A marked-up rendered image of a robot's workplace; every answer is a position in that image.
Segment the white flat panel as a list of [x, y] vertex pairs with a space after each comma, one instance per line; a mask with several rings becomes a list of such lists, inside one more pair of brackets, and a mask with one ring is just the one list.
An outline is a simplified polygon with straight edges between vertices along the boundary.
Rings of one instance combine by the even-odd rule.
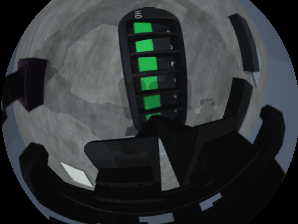
[[82, 171], [80, 168], [72, 167], [71, 164], [64, 163], [63, 160], [61, 160], [60, 163], [63, 164], [65, 169], [67, 169], [67, 172], [69, 173], [69, 176], [72, 177], [73, 181], [78, 181], [78, 183], [84, 184], [86, 186], [93, 186], [90, 184], [88, 176], [85, 175], [85, 171]]

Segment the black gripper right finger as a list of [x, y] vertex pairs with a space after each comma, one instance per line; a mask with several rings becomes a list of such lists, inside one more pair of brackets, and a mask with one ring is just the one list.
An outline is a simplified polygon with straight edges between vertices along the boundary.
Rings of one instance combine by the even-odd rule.
[[196, 127], [188, 127], [165, 116], [154, 117], [157, 119], [158, 135], [180, 186], [190, 184], [189, 177], [200, 156], [202, 144], [230, 131], [237, 131], [239, 125], [239, 117], [235, 115], [198, 124]]

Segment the dark grey controller unit with green rocker switches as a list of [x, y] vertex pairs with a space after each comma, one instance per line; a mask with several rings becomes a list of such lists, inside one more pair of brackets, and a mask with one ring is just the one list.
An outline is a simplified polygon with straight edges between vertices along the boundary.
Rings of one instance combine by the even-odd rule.
[[129, 111], [137, 132], [150, 116], [188, 119], [188, 69], [176, 15], [142, 7], [122, 16], [118, 41]]

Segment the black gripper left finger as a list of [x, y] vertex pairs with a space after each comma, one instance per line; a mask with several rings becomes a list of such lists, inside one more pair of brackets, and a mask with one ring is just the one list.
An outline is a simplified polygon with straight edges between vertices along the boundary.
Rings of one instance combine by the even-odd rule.
[[160, 144], [158, 144], [157, 119], [150, 116], [136, 137], [116, 140], [89, 141], [84, 147], [86, 157], [94, 167], [100, 168], [152, 168], [154, 183], [161, 183]]

